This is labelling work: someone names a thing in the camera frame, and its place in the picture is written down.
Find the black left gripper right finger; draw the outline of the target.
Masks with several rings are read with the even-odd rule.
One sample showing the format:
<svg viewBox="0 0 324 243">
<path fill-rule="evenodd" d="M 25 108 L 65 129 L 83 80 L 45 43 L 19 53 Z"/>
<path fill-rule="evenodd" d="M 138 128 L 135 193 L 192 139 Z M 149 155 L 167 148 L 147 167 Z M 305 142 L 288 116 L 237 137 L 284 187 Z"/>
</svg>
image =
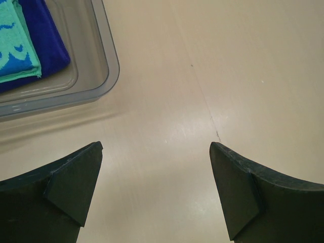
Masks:
<svg viewBox="0 0 324 243">
<path fill-rule="evenodd" d="M 323 242 L 323 185 L 210 145 L 214 180 L 233 242 Z"/>
</svg>

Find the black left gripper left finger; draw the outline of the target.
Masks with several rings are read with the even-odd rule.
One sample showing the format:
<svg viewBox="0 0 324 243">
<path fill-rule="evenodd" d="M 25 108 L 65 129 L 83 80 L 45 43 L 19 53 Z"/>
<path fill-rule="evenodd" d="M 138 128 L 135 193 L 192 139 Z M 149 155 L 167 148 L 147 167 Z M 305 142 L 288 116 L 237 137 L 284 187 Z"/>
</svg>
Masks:
<svg viewBox="0 0 324 243">
<path fill-rule="evenodd" d="M 1 181 L 1 242 L 76 242 L 85 226 L 103 146 L 89 145 Z"/>
</svg>

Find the purple towel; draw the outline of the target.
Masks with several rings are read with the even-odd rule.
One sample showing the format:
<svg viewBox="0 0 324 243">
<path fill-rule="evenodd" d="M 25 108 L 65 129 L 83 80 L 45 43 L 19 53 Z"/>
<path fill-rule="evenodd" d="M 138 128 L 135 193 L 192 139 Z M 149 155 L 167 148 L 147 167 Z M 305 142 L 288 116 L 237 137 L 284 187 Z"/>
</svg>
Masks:
<svg viewBox="0 0 324 243">
<path fill-rule="evenodd" d="M 1 92 L 34 83 L 66 68 L 70 56 L 45 1 L 18 1 L 42 67 L 41 77 L 31 76 L 1 83 Z"/>
</svg>

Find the yellow towel teal trim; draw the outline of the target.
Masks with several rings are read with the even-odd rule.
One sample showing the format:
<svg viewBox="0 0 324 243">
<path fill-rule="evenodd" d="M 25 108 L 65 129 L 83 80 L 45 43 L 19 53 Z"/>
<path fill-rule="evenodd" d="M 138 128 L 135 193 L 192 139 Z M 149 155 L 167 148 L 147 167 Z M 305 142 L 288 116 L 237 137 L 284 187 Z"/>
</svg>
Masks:
<svg viewBox="0 0 324 243">
<path fill-rule="evenodd" d="M 18 1 L 1 1 L 1 83 L 41 75 L 21 5 Z"/>
</svg>

